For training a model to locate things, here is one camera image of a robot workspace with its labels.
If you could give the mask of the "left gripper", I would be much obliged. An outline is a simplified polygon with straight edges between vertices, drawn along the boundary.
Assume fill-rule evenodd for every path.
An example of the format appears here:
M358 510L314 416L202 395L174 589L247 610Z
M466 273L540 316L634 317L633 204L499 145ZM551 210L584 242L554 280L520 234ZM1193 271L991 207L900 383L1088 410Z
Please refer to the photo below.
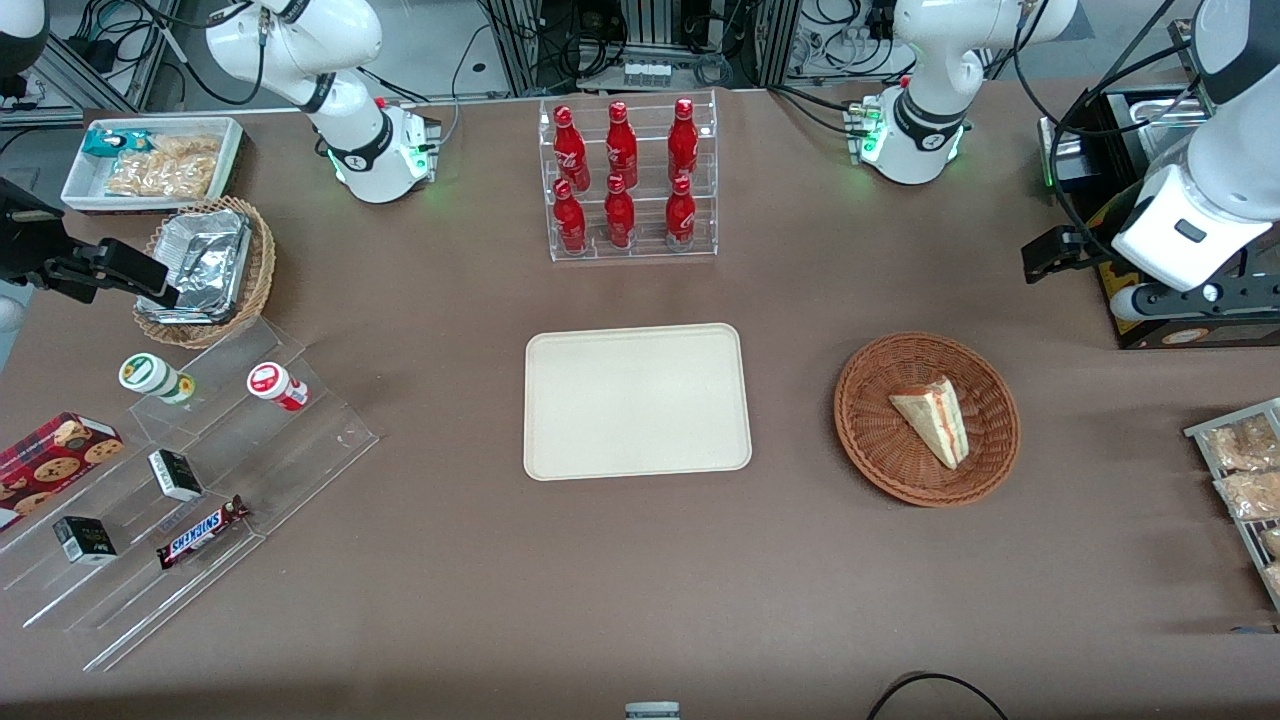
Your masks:
M1021 266L1025 283L1036 284L1060 272L1093 266L1093 255L1079 231L1056 225L1021 246ZM1220 275L1189 291L1143 282L1134 273L1110 277L1110 311L1123 322L1275 314L1277 307L1276 274Z

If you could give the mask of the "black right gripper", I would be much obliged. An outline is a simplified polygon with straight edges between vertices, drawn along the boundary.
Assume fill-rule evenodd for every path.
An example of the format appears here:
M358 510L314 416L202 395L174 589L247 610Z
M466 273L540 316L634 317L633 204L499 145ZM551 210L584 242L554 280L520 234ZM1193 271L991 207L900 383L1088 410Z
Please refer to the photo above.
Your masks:
M174 309L180 299L168 282L169 266L122 242L69 245L64 213L1 178L1 279L33 286L76 301L93 301L97 279L106 287ZM95 261L99 259L99 278Z

